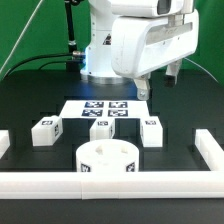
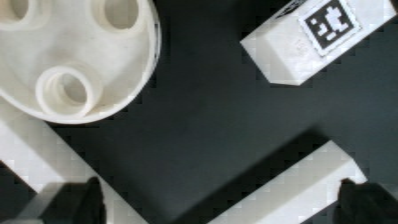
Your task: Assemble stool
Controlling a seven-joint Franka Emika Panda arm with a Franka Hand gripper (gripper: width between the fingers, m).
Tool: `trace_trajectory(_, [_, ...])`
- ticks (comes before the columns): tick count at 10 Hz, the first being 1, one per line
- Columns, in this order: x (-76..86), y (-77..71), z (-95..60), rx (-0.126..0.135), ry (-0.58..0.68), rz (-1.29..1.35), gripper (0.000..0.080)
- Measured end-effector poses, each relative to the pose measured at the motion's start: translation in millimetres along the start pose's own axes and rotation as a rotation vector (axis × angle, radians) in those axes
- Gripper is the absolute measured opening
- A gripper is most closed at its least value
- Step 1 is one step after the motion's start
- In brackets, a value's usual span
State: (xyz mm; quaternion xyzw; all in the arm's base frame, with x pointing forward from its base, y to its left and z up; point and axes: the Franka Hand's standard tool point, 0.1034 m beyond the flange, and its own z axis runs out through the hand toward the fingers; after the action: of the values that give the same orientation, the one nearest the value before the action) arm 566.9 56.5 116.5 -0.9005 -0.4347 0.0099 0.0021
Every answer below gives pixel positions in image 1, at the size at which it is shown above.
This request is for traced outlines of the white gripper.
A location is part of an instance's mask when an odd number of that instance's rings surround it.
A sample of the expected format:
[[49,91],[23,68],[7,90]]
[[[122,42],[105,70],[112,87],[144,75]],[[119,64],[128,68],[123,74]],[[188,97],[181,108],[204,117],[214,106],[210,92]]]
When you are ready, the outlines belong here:
[[137,98],[148,100],[149,72],[169,64],[165,86],[174,87],[182,65],[180,59],[196,50],[198,28],[197,11],[185,15],[184,23],[177,26],[172,26],[168,17],[119,17],[112,26],[112,69],[117,75],[135,79]]

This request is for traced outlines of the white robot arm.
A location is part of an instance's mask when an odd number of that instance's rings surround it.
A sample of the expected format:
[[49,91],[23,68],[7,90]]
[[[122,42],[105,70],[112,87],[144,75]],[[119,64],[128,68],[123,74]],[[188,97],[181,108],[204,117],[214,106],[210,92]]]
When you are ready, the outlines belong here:
[[137,97],[150,97],[151,73],[166,67],[177,82],[182,59],[198,44],[199,14],[194,0],[88,0],[91,41],[82,78],[100,84],[134,81]]

